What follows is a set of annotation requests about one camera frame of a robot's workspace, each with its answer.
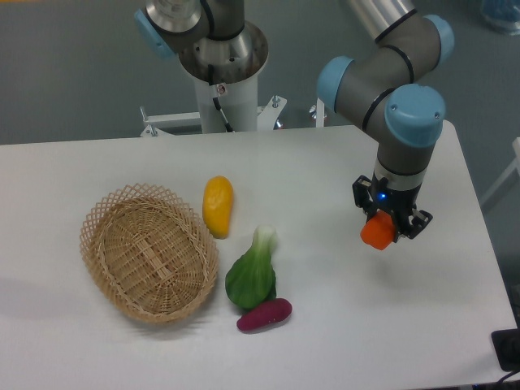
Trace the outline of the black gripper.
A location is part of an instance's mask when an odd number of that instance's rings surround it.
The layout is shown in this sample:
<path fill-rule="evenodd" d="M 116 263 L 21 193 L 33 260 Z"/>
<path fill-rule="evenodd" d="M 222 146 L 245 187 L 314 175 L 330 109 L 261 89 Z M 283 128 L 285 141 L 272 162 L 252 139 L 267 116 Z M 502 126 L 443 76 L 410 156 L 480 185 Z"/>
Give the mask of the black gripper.
<path fill-rule="evenodd" d="M 433 220 L 432 214 L 416 208 L 420 186 L 397 190 L 388 187 L 387 178 L 378 180 L 374 176 L 371 182 L 366 176 L 360 175 L 352 189 L 355 206 L 362 209 L 367 223 L 378 209 L 392 216 L 394 243 L 402 237 L 413 240 Z"/>

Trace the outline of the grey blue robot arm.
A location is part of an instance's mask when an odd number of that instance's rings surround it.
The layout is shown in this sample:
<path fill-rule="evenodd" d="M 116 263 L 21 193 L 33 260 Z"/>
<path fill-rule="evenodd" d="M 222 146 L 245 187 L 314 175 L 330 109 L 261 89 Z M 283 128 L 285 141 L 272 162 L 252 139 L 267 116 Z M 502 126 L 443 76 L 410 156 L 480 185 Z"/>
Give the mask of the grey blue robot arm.
<path fill-rule="evenodd" d="M 366 215 L 362 240 L 385 249 L 415 238 L 431 222 L 416 199 L 443 129 L 444 99 L 419 80 L 452 52 L 453 30 L 436 15 L 419 15 L 410 1 L 353 1 L 377 45 L 357 62 L 340 56 L 321 71 L 317 96 L 378 143 L 371 177 L 353 183 Z M 245 19 L 242 1 L 148 1 L 134 15 L 148 46 L 176 56 L 193 78 L 205 132 L 257 130 L 257 77 L 267 39 Z"/>

